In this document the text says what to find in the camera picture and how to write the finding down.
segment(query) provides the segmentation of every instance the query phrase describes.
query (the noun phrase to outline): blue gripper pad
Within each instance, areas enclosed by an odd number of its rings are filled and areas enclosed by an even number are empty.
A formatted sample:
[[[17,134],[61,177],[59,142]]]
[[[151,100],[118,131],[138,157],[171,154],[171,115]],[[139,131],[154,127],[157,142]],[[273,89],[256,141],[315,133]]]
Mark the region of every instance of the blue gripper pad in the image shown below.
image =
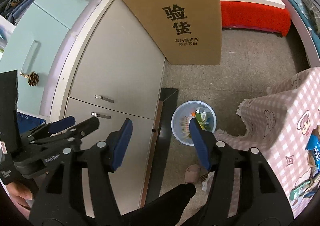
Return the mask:
[[[212,167],[210,153],[217,140],[211,132],[202,130],[196,118],[190,120],[189,130],[202,166],[210,171]]]
[[[76,123],[75,118],[73,116],[69,116],[50,124],[48,132],[51,134],[55,134],[69,127],[74,126],[75,123]]]
[[[116,132],[117,135],[115,138],[114,147],[111,146],[111,148],[113,148],[111,149],[111,151],[113,152],[113,160],[112,160],[111,168],[114,171],[116,171],[117,168],[120,167],[122,164],[124,154],[127,151],[127,147],[132,136],[132,130],[133,130],[132,120],[127,118],[124,121],[121,129]]]

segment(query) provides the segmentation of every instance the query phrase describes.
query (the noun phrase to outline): red blanket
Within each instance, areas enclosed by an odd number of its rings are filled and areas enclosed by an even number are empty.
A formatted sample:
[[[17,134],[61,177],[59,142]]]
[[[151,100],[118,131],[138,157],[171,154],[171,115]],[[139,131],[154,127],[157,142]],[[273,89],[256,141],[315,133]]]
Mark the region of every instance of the red blanket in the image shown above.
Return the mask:
[[[279,32],[286,36],[291,18],[287,9],[237,1],[221,1],[222,27]]]

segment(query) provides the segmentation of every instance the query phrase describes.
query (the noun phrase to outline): cardboard box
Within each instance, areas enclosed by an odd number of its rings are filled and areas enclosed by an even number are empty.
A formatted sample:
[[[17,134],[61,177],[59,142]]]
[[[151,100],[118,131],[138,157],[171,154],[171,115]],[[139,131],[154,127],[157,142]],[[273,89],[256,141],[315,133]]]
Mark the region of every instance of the cardboard box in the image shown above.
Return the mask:
[[[220,0],[123,1],[171,64],[220,64]]]

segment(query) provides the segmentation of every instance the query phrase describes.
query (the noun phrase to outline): gray floor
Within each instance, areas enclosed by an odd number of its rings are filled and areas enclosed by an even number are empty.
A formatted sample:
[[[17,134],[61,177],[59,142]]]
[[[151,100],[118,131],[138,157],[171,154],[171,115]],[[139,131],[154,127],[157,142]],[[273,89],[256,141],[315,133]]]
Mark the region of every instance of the gray floor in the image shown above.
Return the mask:
[[[217,129],[238,136],[245,126],[236,109],[245,99],[265,95],[266,88],[309,68],[302,41],[292,25],[287,37],[244,29],[224,29],[219,66],[170,65],[166,62],[162,87],[179,88],[177,105],[189,100],[209,104],[217,116]],[[194,147],[171,138],[161,187],[163,194],[184,181],[186,168],[198,164]],[[206,202],[197,193],[185,209],[179,225]]]

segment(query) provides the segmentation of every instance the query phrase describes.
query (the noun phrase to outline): brown wooden trim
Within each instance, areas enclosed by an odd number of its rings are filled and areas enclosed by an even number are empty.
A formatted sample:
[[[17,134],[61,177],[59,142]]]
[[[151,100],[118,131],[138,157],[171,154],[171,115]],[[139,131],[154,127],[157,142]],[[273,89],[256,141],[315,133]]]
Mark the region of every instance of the brown wooden trim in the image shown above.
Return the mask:
[[[154,133],[152,133],[152,136],[151,136],[148,165],[147,165],[146,177],[145,177],[144,185],[143,185],[143,189],[142,189],[140,208],[143,207],[146,202],[148,185],[149,185],[149,180],[150,180],[150,175],[151,175],[152,161],[153,161],[153,156],[155,153],[156,142],[157,142],[157,137],[158,137],[158,130],[159,130],[159,125],[160,125],[162,105],[163,105],[163,101],[159,101],[155,121],[153,124],[153,129],[155,129],[156,131]]]

